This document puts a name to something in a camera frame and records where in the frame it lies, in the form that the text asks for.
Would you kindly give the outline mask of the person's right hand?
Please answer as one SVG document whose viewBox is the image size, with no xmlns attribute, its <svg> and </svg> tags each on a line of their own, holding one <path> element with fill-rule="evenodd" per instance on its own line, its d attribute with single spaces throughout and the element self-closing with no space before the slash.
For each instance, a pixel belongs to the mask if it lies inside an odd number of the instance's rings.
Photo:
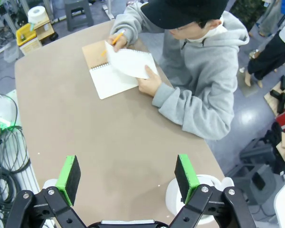
<svg viewBox="0 0 285 228">
<path fill-rule="evenodd" d="M 111 35 L 107 42 L 114 48 L 115 52 L 127 46 L 127 38 L 123 34 Z"/>
</svg>

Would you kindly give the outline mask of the person's left hand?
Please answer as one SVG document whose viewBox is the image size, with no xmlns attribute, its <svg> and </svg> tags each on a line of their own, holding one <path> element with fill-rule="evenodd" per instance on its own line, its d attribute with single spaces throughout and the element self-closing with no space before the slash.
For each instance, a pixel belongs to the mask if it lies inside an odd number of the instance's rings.
<svg viewBox="0 0 285 228">
<path fill-rule="evenodd" d="M 138 89 L 141 93 L 154 97 L 160 85 L 162 84 L 162 80 L 160 76 L 155 74 L 147 65 L 145 65 L 145 71 L 149 78 L 137 78 Z"/>
</svg>

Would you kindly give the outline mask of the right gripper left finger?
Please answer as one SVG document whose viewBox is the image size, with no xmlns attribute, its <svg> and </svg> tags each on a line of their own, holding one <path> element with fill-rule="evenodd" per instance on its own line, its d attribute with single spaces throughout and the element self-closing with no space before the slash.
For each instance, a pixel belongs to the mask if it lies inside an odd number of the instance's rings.
<svg viewBox="0 0 285 228">
<path fill-rule="evenodd" d="M 34 194 L 20 191 L 13 202 L 7 228 L 41 228 L 48 219 L 56 219 L 62 228 L 85 228 L 73 210 L 81 171 L 77 157 L 67 156 L 55 185 Z"/>
</svg>

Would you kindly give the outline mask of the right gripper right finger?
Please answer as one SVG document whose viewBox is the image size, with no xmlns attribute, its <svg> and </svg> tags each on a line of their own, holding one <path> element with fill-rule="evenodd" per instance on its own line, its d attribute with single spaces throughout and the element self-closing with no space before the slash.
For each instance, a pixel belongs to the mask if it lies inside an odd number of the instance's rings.
<svg viewBox="0 0 285 228">
<path fill-rule="evenodd" d="M 174 174 L 184 206 L 170 228 L 194 228 L 203 215 L 213 216 L 220 228 L 256 227 L 241 190 L 234 186 L 218 190 L 201 184 L 188 155 L 177 156 Z"/>
</svg>

